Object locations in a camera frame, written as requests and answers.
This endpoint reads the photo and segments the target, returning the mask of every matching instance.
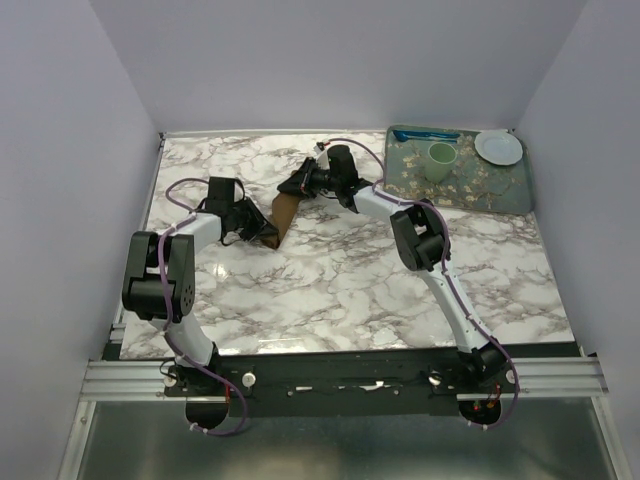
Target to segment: white plate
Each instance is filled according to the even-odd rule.
[[[482,158],[494,165],[513,165],[522,158],[522,144],[502,130],[480,132],[474,142]]]

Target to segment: white marble surface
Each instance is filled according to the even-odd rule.
[[[237,176],[268,215],[276,186],[327,134],[181,138],[166,142],[149,229],[184,217],[164,190],[184,177]],[[348,134],[382,154],[384,134]],[[353,147],[364,178],[377,164]],[[205,185],[176,197],[196,205]],[[503,343],[572,341],[533,218],[442,209],[461,281]],[[238,242],[196,258],[195,312],[222,353],[320,352],[453,345],[431,292],[400,262],[391,230],[319,198],[301,203],[278,251]],[[121,357],[170,354],[158,332],[126,313]]]

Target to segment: white wall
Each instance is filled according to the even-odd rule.
[[[589,2],[518,132],[571,326],[604,365],[640,478],[639,19],[637,0]]]
[[[86,0],[0,6],[0,477],[56,477],[159,139]]]
[[[90,0],[163,131],[513,127],[585,0]]]

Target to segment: blue utensil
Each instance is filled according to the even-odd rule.
[[[399,142],[406,142],[411,138],[421,138],[424,140],[435,141],[440,140],[447,143],[456,143],[456,138],[460,136],[459,133],[441,133],[441,132],[417,132],[411,130],[393,130],[393,136]]]

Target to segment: green cup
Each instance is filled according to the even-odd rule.
[[[440,183],[453,169],[456,158],[458,158],[458,152],[448,143],[432,144],[424,166],[424,176],[431,183]]]

